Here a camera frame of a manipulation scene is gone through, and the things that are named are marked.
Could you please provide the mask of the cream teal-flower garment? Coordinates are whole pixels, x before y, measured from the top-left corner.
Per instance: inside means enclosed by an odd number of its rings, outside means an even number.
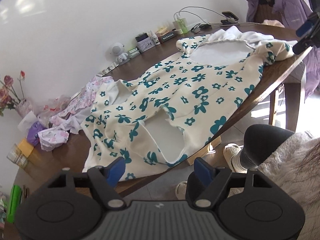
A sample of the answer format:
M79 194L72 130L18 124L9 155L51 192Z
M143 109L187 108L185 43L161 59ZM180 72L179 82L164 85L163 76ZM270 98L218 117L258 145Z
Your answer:
M253 32L177 42L178 53L141 77L100 86L82 123L84 170L125 161L122 180L163 173L203 148L293 42Z

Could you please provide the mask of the wooden chair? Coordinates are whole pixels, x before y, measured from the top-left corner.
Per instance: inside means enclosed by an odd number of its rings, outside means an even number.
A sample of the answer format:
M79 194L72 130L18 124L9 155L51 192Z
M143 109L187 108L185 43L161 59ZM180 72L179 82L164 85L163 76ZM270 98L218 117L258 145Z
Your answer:
M304 105L306 66L300 63L290 75L270 94L269 124L276 121L279 94L284 92L286 129L297 130L300 110Z

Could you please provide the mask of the person's black-trousered leg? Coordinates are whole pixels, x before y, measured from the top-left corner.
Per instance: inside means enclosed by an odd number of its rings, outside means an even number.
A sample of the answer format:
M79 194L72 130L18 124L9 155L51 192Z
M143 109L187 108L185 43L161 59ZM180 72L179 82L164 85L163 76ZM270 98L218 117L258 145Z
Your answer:
M244 134L240 163L246 169L257 168L289 137L292 131L270 125L252 125Z

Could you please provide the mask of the pink floral white garment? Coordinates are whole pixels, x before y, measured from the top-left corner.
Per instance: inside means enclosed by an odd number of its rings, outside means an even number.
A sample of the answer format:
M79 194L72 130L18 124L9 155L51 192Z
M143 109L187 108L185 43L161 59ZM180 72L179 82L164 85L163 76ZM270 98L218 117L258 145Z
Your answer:
M112 82L110 76L94 76L61 111L51 116L48 128L38 133L41 149L52 151L65 144L71 133L78 134L82 130L81 123L91 112L100 86Z

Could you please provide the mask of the white fuzzy coat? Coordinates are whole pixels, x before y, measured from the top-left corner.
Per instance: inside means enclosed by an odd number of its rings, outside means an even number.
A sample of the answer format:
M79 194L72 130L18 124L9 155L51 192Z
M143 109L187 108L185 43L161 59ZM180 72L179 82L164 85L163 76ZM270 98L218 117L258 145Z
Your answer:
M319 239L319 138L295 133L258 170L276 183L305 212L299 239Z

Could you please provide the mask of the black phone on stand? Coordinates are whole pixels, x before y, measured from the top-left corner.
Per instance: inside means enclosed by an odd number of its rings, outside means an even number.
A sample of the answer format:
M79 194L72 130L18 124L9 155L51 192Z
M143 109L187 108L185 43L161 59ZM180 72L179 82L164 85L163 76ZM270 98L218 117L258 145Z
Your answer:
M239 23L239 18L231 11L223 11L222 15L225 17L224 20L221 20L222 25L230 25L230 24L238 24Z

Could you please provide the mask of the red-printed clear plastic bag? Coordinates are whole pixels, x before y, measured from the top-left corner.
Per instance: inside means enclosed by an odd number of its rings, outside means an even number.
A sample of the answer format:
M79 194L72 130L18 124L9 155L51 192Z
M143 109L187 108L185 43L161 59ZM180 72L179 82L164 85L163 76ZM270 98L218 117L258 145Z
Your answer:
M38 121L45 127L49 127L49 119L63 111L70 103L71 97L62 95L59 98L48 99L35 103L33 113Z

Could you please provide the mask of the clear drinking glass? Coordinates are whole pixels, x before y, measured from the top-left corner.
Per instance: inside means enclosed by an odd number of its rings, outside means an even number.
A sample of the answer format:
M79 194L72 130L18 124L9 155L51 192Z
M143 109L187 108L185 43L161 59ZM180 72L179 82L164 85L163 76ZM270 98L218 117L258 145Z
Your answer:
M11 147L9 153L7 154L7 158L22 169L25 169L28 165L27 157L22 153L16 144L13 144Z

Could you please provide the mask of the white tissue pack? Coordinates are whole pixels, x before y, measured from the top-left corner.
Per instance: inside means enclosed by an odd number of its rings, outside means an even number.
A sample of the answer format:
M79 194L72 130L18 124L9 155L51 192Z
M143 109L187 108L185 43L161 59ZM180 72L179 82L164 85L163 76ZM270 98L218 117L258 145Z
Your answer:
M23 134L28 134L29 129L31 128L31 126L37 122L37 117L36 115L33 113L33 111L30 111L22 120L21 122L18 124L17 128L20 132L22 132Z

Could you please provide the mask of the pink patterned vase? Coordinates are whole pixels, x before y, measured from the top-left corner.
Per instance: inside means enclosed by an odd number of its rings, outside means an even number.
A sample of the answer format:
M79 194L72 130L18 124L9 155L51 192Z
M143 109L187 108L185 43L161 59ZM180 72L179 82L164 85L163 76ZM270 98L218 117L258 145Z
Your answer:
M33 111L33 102L29 98L24 98L15 108L18 115L23 119L29 112Z

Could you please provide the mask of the white power strip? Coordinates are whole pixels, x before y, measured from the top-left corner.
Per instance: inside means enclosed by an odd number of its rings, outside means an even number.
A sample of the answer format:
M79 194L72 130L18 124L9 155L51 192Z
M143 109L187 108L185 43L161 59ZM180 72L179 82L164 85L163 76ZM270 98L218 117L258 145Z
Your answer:
M108 74L110 71L114 70L118 66L119 66L118 63L113 62L110 66L108 66L107 68L105 68L102 71L100 71L99 75L104 76L104 75Z

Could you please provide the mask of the white round robot figure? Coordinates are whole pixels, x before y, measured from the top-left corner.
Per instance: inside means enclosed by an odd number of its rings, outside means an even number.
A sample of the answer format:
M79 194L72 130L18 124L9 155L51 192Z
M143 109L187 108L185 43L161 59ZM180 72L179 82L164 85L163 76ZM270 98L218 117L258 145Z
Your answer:
M125 46L116 42L111 46L112 54L116 57L116 63L125 63L129 60L129 55L125 52Z

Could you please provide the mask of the grey patterned tin box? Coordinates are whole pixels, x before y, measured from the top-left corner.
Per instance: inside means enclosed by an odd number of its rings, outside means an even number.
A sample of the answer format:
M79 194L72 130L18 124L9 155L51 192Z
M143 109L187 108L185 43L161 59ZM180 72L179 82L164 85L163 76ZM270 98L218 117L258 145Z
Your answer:
M150 37L145 38L145 39L137 42L137 48L140 53L143 53L143 52L153 48L154 46L155 46L155 43L153 42L153 40Z

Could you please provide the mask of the small white spray bottle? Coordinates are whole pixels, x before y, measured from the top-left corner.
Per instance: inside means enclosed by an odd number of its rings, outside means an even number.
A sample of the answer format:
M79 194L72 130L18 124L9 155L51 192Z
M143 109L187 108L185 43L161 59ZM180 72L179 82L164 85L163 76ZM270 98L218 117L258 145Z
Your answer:
M161 44L158 36L153 31L150 31L150 35L156 46Z

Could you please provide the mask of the black label box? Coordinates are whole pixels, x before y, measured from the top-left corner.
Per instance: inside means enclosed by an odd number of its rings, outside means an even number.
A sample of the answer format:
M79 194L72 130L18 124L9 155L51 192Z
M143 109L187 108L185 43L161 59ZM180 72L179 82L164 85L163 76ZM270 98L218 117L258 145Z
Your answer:
M164 43L164 42L167 42L168 40L170 40L170 39L172 39L172 38L174 38L174 37L176 37L176 36L177 36L177 34L176 34L174 31L171 31L171 32L169 32L169 33L164 34L163 36L161 36L161 37L159 38L159 41L160 41L161 43Z

